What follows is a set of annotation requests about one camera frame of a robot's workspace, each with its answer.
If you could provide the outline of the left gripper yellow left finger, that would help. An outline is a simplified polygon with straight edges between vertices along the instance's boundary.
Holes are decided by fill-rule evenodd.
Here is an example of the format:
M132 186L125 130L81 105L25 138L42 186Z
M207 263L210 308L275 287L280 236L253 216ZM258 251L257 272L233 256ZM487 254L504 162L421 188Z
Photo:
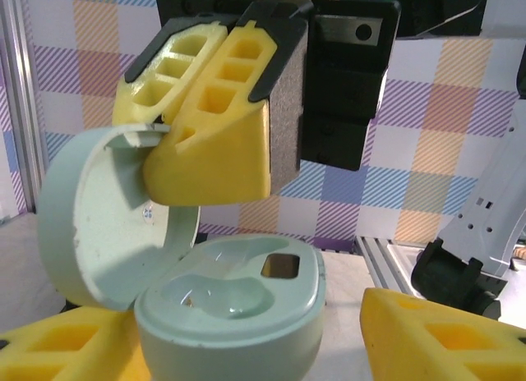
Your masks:
M147 380L131 311L79 307L1 333L2 380Z

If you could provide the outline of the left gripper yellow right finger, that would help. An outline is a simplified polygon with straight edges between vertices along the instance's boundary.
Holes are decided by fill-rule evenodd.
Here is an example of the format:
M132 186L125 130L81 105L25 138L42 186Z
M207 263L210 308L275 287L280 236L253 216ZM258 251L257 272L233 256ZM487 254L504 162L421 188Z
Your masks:
M384 288L364 291L360 328L374 380L523 380L525 331Z

